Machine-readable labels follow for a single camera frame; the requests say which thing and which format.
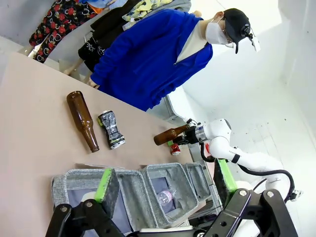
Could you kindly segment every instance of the bottle neck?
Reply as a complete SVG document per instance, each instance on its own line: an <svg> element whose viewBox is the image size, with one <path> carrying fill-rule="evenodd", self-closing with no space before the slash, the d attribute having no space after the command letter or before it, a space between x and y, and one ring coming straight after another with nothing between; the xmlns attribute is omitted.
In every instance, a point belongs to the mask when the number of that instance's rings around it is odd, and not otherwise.
<svg viewBox="0 0 316 237"><path fill-rule="evenodd" d="M181 127L177 127L174 130L177 133L177 135L179 135L180 133L187 131L189 128L190 128L190 125L186 124L186 125L183 125Z"/></svg>
<svg viewBox="0 0 316 237"><path fill-rule="evenodd" d="M87 144L90 147L92 152L97 152L99 150L99 146L97 143L97 139L95 138L95 134L93 128L90 126L86 126L82 131L83 137Z"/></svg>

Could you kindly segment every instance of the white face mask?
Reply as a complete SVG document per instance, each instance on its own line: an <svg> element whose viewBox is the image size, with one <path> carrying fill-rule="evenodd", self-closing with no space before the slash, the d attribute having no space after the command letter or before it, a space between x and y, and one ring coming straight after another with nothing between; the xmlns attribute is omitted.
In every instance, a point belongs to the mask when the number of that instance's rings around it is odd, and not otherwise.
<svg viewBox="0 0 316 237"><path fill-rule="evenodd" d="M228 40L218 23L208 23L205 32L206 40L210 44L228 44Z"/></svg>

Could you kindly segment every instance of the black cap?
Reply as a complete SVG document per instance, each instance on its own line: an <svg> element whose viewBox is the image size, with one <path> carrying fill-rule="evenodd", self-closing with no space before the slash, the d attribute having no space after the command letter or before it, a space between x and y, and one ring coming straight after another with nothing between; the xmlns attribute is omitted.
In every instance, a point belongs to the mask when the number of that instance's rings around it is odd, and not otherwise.
<svg viewBox="0 0 316 237"><path fill-rule="evenodd" d="M236 44L238 53L238 43L246 37L250 37L250 22L242 11L231 8L224 11L225 30L228 36Z"/></svg>

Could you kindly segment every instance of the gray clothing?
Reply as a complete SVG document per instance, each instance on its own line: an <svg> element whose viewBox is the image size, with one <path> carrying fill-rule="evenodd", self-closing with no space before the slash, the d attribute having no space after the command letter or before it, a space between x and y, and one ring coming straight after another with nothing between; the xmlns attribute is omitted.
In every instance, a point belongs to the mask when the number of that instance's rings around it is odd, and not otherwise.
<svg viewBox="0 0 316 237"><path fill-rule="evenodd" d="M145 17L151 16L153 14L155 14L158 11L161 11L163 9L175 9L175 10L179 10L179 11L185 11L188 12L191 8L191 0L174 0L169 4L160 6L158 8L156 8L155 10L152 10L151 12L149 12Z"/></svg>

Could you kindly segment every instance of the beer can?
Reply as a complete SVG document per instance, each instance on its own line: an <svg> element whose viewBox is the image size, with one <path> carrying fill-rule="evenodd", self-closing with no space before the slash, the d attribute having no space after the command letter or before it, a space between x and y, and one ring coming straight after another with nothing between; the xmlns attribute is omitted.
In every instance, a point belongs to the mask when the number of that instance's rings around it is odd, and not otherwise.
<svg viewBox="0 0 316 237"><path fill-rule="evenodd" d="M98 116L98 123L105 130L111 149L115 149L125 143L124 136L119 132L117 121L113 111L104 111Z"/></svg>

